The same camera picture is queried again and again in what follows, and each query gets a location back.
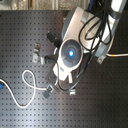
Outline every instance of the optical breadboard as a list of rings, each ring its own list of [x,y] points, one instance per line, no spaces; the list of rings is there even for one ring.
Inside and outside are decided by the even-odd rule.
[[[46,75],[53,64],[33,63],[35,43],[40,55],[52,55],[55,47],[48,31],[61,39],[68,11],[0,11],[0,78],[25,105],[33,89],[25,85],[22,72],[34,72],[38,87],[47,87]],[[128,53],[128,12],[124,12],[110,53]],[[33,84],[32,76],[26,74]],[[32,103],[20,109],[4,86],[0,89],[1,128],[128,128],[128,57],[107,57],[102,65],[94,57],[76,86],[76,95],[53,92],[46,100],[37,90]]]

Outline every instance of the white cable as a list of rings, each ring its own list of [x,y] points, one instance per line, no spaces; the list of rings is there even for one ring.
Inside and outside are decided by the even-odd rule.
[[[24,81],[25,84],[27,84],[29,87],[31,87],[31,88],[33,88],[33,89],[43,90],[43,91],[46,90],[46,88],[39,88],[39,87],[30,85],[30,84],[24,79],[24,74],[25,74],[26,72],[31,72],[31,73],[32,73],[32,71],[30,71],[30,70],[25,70],[25,71],[22,73],[22,79],[23,79],[23,81]]]
[[[54,55],[56,54],[57,49],[58,49],[57,47],[54,49],[54,52],[53,52]]]
[[[24,74],[25,74],[26,72],[29,72],[29,73],[32,75],[34,86],[28,84],[28,83],[26,82],[26,80],[24,79]],[[17,105],[19,108],[22,108],[22,109],[23,109],[23,108],[27,108],[27,107],[30,105],[30,103],[33,101],[33,99],[34,99],[34,97],[35,97],[36,89],[38,89],[38,90],[46,90],[46,88],[38,88],[38,87],[36,87],[36,79],[35,79],[35,76],[34,76],[33,72],[30,71],[30,70],[25,70],[25,71],[22,73],[22,79],[23,79],[23,81],[24,81],[25,84],[27,84],[27,85],[28,85],[29,87],[31,87],[31,88],[34,88],[33,96],[32,96],[32,98],[31,98],[31,100],[30,100],[26,105],[20,105],[20,104],[16,101],[16,98],[14,97],[14,94],[13,94],[11,88],[9,87],[9,85],[8,85],[4,80],[0,79],[0,82],[2,82],[2,83],[8,88],[8,90],[10,91],[10,93],[11,93],[11,95],[12,95],[12,98],[13,98],[14,102],[16,103],[16,105]]]
[[[106,54],[107,56],[110,57],[122,57],[122,56],[128,56],[128,54]]]
[[[54,52],[53,52],[54,55],[56,54],[57,49],[58,49],[58,48],[55,48],[55,49],[54,49]]]

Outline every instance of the black perforated table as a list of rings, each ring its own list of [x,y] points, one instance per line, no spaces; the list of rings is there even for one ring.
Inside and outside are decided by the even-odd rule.
[[[32,70],[39,87],[51,64],[32,63],[35,42],[41,55],[53,54],[45,38],[48,31],[61,39],[67,11],[0,11],[0,78],[8,82],[16,99],[26,104],[33,94],[22,81],[22,72]],[[110,53],[128,53],[128,12],[121,18]],[[32,77],[26,75],[31,84]],[[107,57],[102,65],[93,58],[76,95],[54,91],[45,100],[37,91],[30,106],[20,109],[8,89],[0,90],[0,127],[3,128],[128,128],[128,57]]]

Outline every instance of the metal bracket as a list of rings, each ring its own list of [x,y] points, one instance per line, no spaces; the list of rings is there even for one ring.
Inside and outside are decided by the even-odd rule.
[[[63,17],[63,24],[65,23],[66,17]]]
[[[70,95],[70,96],[76,95],[76,89],[71,89],[71,90],[69,91],[69,95]]]
[[[35,48],[34,48],[34,51],[33,51],[33,59],[32,59],[33,63],[38,62],[39,52],[40,52],[40,44],[35,43]]]
[[[105,58],[106,58],[106,56],[105,56],[105,55],[102,55],[102,56],[100,56],[100,57],[97,59],[97,62],[98,62],[99,64],[102,64]]]
[[[53,86],[49,84],[49,85],[47,86],[47,90],[43,93],[44,97],[45,97],[46,99],[48,99],[48,98],[50,97],[50,95],[52,94],[53,91],[54,91]]]

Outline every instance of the circular light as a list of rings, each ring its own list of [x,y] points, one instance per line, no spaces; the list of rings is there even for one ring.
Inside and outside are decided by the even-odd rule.
[[[73,51],[69,51],[69,56],[72,57],[73,56]]]

